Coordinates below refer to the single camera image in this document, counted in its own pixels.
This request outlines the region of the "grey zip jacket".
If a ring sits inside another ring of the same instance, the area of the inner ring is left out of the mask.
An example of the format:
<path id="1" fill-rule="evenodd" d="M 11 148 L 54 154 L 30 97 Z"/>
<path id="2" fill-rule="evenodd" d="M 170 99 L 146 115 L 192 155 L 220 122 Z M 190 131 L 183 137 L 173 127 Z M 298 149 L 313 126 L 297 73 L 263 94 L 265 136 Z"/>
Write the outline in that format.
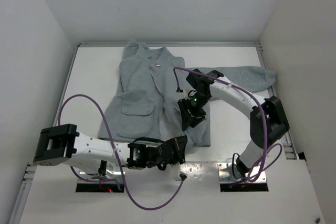
<path id="1" fill-rule="evenodd" d="M 210 106 L 204 106 L 206 119 L 195 128 L 181 129 L 178 101 L 180 85 L 185 91 L 191 86 L 184 71 L 182 57 L 172 55 L 165 47 L 150 49 L 145 43 L 130 41 L 119 64 L 119 83 L 115 96 L 105 111 L 106 123 L 101 124 L 98 137 L 132 142 L 136 138 L 161 138 L 160 119 L 165 114 L 173 136 L 186 134 L 188 144 L 195 147 L 211 145 Z"/>

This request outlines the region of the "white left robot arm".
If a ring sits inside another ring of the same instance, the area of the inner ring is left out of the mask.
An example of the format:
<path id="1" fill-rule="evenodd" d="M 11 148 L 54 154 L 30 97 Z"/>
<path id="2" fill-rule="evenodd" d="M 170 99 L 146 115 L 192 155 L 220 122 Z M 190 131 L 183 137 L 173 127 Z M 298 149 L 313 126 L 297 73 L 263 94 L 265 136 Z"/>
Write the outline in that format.
<path id="1" fill-rule="evenodd" d="M 102 162 L 116 167 L 145 169 L 185 163 L 185 135 L 166 141 L 141 137 L 131 143 L 89 137 L 77 131 L 74 124 L 43 129 L 40 133 L 33 163 L 39 166 L 66 164 L 87 174 L 99 173 Z"/>

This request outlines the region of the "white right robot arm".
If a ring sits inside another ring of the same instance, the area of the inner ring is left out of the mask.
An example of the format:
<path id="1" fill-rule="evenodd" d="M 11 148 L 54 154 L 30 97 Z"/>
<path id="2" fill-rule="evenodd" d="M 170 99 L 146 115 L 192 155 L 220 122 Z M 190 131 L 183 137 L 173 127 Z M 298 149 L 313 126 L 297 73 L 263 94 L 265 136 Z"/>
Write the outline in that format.
<path id="1" fill-rule="evenodd" d="M 206 118 L 203 107 L 212 98 L 222 100 L 236 108 L 250 121 L 250 142 L 233 160 L 232 175 L 238 183 L 255 182 L 266 169 L 269 151 L 290 129 L 281 100 L 276 96 L 264 98 L 252 94 L 213 70 L 207 74 L 198 69 L 187 70 L 186 81 L 194 94 L 179 100 L 182 130 L 196 127 Z"/>

